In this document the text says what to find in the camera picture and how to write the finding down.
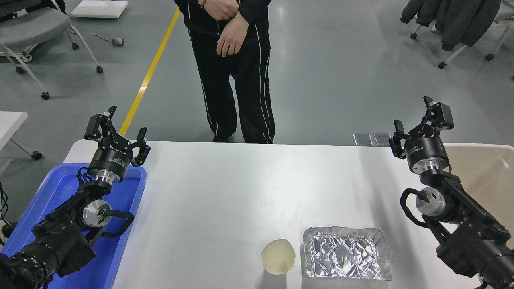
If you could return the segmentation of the person's right hand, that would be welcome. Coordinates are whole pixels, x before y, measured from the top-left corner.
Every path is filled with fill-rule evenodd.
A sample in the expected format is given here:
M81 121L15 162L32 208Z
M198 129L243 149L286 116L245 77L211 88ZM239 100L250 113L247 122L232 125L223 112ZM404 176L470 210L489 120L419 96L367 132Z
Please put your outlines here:
M201 7L215 20L231 20L239 11L236 0L200 0Z

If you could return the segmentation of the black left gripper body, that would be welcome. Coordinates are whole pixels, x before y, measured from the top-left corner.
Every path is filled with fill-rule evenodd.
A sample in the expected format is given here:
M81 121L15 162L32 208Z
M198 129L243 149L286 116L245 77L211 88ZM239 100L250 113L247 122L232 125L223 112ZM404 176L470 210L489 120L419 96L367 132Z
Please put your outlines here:
M105 146L98 143L98 148L89 164L88 173L96 175L96 171L107 170L118 178L124 178L132 158L132 152L120 151L111 145Z

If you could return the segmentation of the person's left hand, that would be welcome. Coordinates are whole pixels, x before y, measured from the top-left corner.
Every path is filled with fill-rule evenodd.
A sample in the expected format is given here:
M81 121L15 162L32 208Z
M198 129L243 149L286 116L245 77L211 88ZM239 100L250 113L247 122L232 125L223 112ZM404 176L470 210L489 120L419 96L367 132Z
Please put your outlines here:
M249 23L240 13L237 13L220 35L216 46L217 54L222 57L238 54L246 39L248 28Z

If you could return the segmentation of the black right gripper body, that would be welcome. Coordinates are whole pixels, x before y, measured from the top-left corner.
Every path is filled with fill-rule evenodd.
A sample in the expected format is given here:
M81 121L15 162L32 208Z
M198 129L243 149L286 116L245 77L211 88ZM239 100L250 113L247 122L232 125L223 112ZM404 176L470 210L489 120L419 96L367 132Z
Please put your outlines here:
M449 159L438 136L422 137L404 143L406 160L410 170L445 169Z

